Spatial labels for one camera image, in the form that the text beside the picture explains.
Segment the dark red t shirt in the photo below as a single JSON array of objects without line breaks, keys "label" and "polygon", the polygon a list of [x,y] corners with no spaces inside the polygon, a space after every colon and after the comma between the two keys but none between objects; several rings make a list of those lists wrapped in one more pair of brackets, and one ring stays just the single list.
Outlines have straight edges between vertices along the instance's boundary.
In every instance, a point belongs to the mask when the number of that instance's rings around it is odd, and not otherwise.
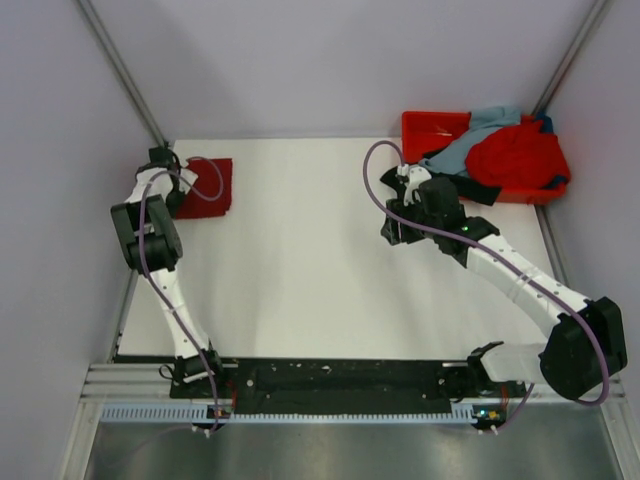
[{"label": "dark red t shirt", "polygon": [[210,200],[203,199],[191,189],[179,207],[176,218],[199,220],[225,216],[232,203],[232,159],[191,157],[186,160],[186,167],[182,170],[184,178],[187,178],[188,170],[197,175],[190,183]]}]

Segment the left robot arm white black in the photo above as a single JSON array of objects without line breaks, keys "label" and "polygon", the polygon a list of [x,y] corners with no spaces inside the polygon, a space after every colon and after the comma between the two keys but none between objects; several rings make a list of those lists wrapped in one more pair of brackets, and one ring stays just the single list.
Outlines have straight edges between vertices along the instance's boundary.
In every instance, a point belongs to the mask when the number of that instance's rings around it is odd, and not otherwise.
[{"label": "left robot arm white black", "polygon": [[155,292],[168,323],[175,357],[172,383],[193,384],[203,395],[216,396],[226,387],[227,374],[187,306],[178,273],[183,246],[174,219],[191,194],[207,203],[225,202],[227,181],[211,159],[192,157],[182,164],[168,145],[148,154],[131,194],[110,208],[111,219],[127,266]]}]

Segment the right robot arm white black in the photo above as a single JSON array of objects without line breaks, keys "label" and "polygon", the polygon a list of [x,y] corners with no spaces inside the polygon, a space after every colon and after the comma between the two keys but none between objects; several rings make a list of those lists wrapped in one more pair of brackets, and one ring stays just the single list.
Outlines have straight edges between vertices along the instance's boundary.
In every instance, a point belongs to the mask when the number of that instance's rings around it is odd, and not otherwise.
[{"label": "right robot arm white black", "polygon": [[467,215],[450,180],[388,171],[380,181],[395,193],[385,203],[381,229],[390,244],[433,240],[441,253],[502,292],[545,338],[542,344],[493,341],[475,349],[466,372],[474,393],[487,396],[503,382],[523,381],[581,401],[627,366],[622,313],[613,300],[589,299],[541,271],[495,225]]}]

